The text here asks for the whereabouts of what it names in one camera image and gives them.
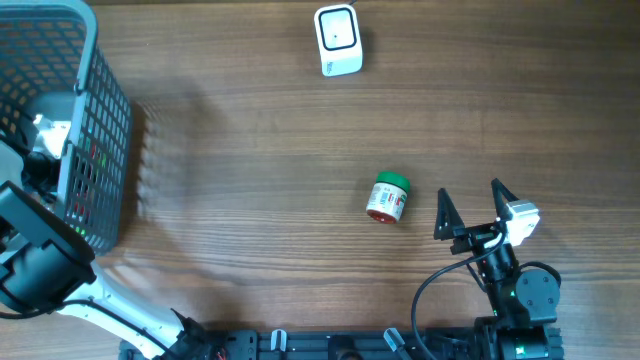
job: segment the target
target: wooden table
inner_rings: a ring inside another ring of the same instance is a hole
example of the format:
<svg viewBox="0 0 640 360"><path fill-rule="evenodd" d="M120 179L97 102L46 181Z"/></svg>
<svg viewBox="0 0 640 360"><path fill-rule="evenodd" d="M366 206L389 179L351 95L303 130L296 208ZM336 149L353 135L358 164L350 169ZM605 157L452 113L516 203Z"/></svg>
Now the wooden table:
<svg viewBox="0 0 640 360"><path fill-rule="evenodd" d="M100 263L212 328L408 328L418 284L460 259L432 238L436 191L484 223L499 177L542 211L517 255L564 277L567 358L637 358L637 3L362 0L364 68L334 79L323 5L95 7L136 109L121 241ZM395 226L364 212L385 169L412 181ZM428 289L419 322L490 311L460 270ZM0 339L2 359L114 359L118 345L61 315L3 322Z"/></svg>

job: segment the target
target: green lid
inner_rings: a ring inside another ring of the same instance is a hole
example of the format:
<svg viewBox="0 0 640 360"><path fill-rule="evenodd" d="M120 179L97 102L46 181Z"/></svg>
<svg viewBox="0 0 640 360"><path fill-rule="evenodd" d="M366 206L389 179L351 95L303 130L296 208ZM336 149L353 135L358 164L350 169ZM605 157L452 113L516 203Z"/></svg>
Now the green lid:
<svg viewBox="0 0 640 360"><path fill-rule="evenodd" d="M395 185L400 189L404 190L406 193L409 192L409 179L406 177L396 174L391 171L383 171L378 174L378 178L376 182L386 182L387 184Z"/></svg>

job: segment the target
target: white box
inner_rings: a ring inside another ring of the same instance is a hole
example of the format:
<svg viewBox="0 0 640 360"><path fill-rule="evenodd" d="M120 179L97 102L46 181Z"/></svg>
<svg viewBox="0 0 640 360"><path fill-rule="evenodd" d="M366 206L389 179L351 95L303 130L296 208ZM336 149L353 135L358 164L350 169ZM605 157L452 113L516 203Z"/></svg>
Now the white box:
<svg viewBox="0 0 640 360"><path fill-rule="evenodd" d="M351 74L362 68L362 43L356 11L340 4L318 9L314 16L324 76Z"/></svg>

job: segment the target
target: small jar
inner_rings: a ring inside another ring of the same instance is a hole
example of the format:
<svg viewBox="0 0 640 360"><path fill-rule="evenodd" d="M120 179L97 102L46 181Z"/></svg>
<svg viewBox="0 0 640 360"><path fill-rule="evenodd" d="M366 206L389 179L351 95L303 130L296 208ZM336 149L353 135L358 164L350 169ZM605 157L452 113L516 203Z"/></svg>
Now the small jar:
<svg viewBox="0 0 640 360"><path fill-rule="evenodd" d="M385 224L400 220L409 192L409 180L391 171L378 174L367 203L367 214Z"/></svg>

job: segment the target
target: gray plastic basket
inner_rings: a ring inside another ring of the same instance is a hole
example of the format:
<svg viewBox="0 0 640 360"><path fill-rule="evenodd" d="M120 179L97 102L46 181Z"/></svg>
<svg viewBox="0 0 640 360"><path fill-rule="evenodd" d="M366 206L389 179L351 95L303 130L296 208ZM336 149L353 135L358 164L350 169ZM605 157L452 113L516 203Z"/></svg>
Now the gray plastic basket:
<svg viewBox="0 0 640 360"><path fill-rule="evenodd" d="M16 130L35 114L71 120L50 209L104 254L118 238L132 120L97 37L79 0L0 2L0 129L32 145Z"/></svg>

